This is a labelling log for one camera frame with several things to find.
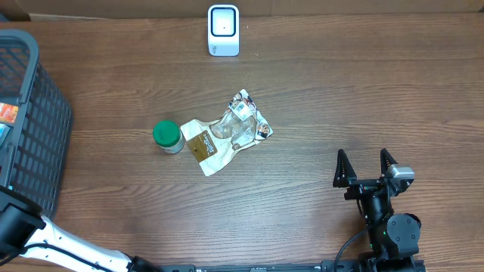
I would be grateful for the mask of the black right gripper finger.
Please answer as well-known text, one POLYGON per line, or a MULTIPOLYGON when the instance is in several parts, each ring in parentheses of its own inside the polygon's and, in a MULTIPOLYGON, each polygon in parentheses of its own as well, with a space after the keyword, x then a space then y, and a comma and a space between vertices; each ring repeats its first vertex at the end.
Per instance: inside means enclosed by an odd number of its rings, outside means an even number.
POLYGON ((357 175, 343 149, 337 153, 337 167, 334 175, 333 187, 344 188, 352 186, 357 175))
POLYGON ((391 165, 396 164, 397 161, 390 155, 386 148, 380 151, 380 169, 381 174, 384 175, 391 165))

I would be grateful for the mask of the green Kleenex tissue pack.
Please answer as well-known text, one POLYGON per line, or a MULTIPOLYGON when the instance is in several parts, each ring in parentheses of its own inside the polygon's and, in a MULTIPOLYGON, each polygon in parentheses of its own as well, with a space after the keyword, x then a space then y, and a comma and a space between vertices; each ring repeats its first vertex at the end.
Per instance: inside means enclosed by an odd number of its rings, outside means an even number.
POLYGON ((0 147, 2 147, 5 144, 10 130, 11 130, 11 127, 9 125, 3 124, 3 123, 0 124, 0 147))

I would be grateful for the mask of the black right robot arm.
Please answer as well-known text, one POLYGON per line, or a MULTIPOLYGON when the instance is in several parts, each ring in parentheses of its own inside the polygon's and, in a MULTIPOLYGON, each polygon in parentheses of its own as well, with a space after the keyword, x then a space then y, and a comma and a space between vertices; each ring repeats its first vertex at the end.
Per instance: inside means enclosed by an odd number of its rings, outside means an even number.
POLYGON ((423 261, 416 261, 419 252, 421 221, 410 213, 396 214, 391 198, 405 192, 414 181, 414 170, 400 165, 387 149, 380 151, 380 176, 359 179, 345 151, 337 153, 333 186, 345 188, 344 198, 355 200, 365 228, 343 244, 330 268, 333 271, 425 271, 423 261), (345 249, 359 237, 368 235, 369 252, 358 259, 340 260, 345 249))

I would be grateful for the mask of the green lid jar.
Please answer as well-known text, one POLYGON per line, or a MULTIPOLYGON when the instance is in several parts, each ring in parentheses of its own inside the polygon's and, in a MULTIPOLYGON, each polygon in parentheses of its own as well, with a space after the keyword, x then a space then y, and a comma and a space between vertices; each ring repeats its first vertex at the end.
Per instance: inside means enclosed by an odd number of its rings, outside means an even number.
POLYGON ((152 132, 154 141, 168 154, 176 154, 183 149, 185 145, 180 128, 170 120, 158 122, 152 132))

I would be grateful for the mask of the dried mushroom pouch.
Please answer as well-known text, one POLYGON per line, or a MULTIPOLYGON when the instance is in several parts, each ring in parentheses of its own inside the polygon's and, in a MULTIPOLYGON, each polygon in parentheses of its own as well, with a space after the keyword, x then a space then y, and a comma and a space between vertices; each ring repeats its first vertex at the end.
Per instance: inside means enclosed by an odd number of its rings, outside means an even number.
POLYGON ((181 126, 188 146, 206 176, 228 165, 242 150, 273 134, 249 93, 242 89, 229 101, 220 119, 193 119, 181 126))

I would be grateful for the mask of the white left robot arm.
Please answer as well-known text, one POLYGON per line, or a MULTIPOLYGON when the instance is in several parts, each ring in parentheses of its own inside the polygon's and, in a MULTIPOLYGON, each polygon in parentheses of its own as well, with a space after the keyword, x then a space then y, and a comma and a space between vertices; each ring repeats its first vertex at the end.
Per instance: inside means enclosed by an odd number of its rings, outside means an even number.
POLYGON ((54 224, 42 207, 1 188, 1 264, 16 257, 50 261, 74 271, 161 271, 138 256, 105 249, 54 224))

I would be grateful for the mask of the orange Kleenex tissue pack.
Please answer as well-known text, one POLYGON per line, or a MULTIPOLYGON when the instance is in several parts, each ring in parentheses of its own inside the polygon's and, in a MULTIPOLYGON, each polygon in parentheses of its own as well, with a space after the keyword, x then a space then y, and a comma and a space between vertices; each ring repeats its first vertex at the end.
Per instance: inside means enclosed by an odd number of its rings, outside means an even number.
POLYGON ((18 106, 0 103, 0 122, 14 124, 17 119, 18 110, 18 106))

